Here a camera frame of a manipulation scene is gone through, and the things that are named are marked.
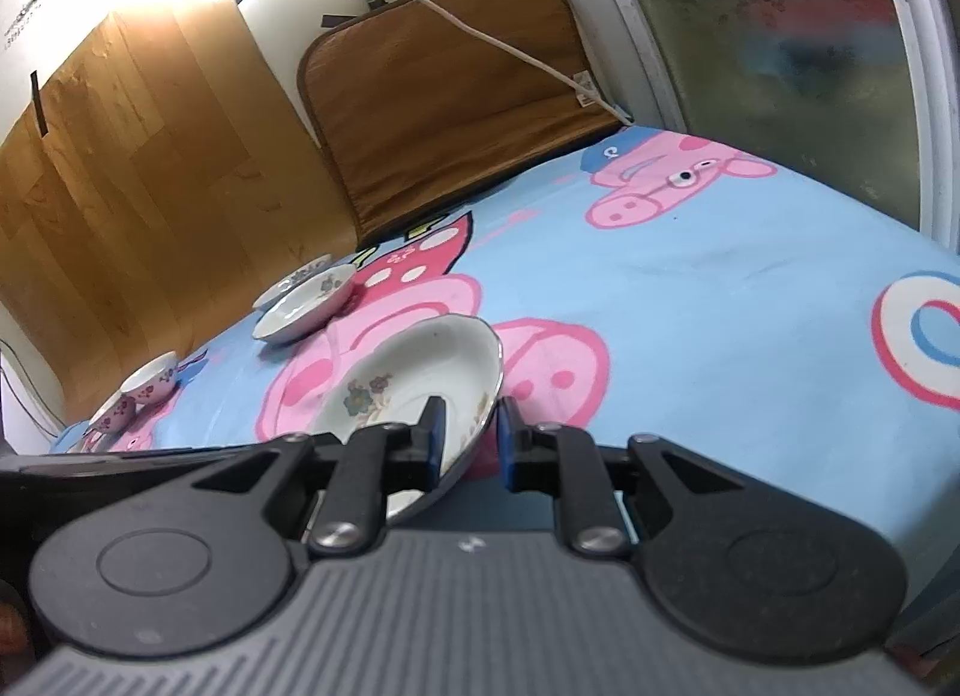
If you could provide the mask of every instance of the cartoon eye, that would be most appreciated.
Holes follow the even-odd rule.
[[[685,190],[687,187],[692,187],[700,179],[692,170],[681,170],[679,173],[671,173],[671,175],[666,177],[666,180],[674,187]]]

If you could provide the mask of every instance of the peppa pig print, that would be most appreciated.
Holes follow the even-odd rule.
[[[479,314],[483,290],[450,269],[467,250],[472,215],[436,227],[397,250],[365,257],[357,292],[325,330],[306,338],[270,384],[256,437],[304,430],[325,394],[381,341],[439,314]],[[504,350],[504,394],[530,421],[586,425],[603,400],[610,358],[597,333],[582,325],[520,317],[493,325]],[[478,445],[472,477],[496,473],[491,434]]]
[[[637,129],[584,153],[581,167],[592,174],[590,181],[613,190],[587,210],[587,222],[601,230],[659,217],[722,175],[758,178],[776,173],[768,162],[692,135],[659,132],[631,146]],[[615,143],[617,138],[622,143]]]

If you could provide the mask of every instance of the bowl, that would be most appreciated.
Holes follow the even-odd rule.
[[[352,263],[311,276],[275,303],[253,327],[253,338],[288,343],[327,324],[350,297],[357,269]]]
[[[136,414],[136,401],[121,391],[114,392],[90,418],[91,428],[103,434],[118,434]]]
[[[176,352],[167,352],[141,365],[120,386],[138,404],[150,406],[167,399],[176,386]]]
[[[399,522],[446,493],[469,466],[490,424],[503,385],[503,347],[483,319],[443,314],[387,338],[323,396],[311,433],[333,433],[341,442],[364,425],[413,424],[431,395],[446,403],[440,485],[423,495],[394,493],[387,516]]]
[[[316,276],[321,271],[326,271],[332,261],[332,255],[322,254],[315,260],[311,260],[309,263],[300,266],[299,269],[296,269],[292,274],[287,274],[280,279],[277,284],[273,285],[269,290],[266,290],[265,293],[262,293],[260,298],[253,301],[253,311],[269,312],[270,309],[277,304],[277,301],[289,293],[290,290],[304,283],[311,276]]]

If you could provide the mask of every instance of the plate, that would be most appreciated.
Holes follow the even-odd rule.
[[[290,290],[253,327],[253,338],[288,343],[329,322],[350,297],[357,269],[352,263],[333,266]]]
[[[431,395],[445,400],[440,485],[426,496],[416,490],[391,495],[387,517],[397,522],[446,493],[464,473],[502,384],[503,347],[493,328],[478,317],[443,314],[387,338],[358,361],[323,398],[309,430],[345,442],[364,425],[417,422]]]
[[[280,279],[277,284],[273,285],[269,290],[266,290],[265,293],[262,293],[260,298],[254,300],[253,309],[257,312],[270,311],[270,309],[277,304],[277,301],[289,293],[290,290],[293,290],[296,285],[305,282],[311,276],[316,276],[321,271],[325,271],[330,267],[332,261],[332,255],[322,254],[309,263],[300,266],[299,269],[296,269],[292,274],[287,274]]]

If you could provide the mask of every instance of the blue bedsheet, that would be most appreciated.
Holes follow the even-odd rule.
[[[658,433],[859,519],[899,547],[911,595],[960,543],[960,263],[803,175],[628,128],[352,259],[365,285],[325,331],[270,348],[251,314],[112,448],[304,427],[378,341],[454,311],[496,328],[528,418],[606,445]],[[486,480],[430,512],[496,524],[478,500],[495,461],[487,443],[472,469]],[[549,514],[502,503],[503,525]]]

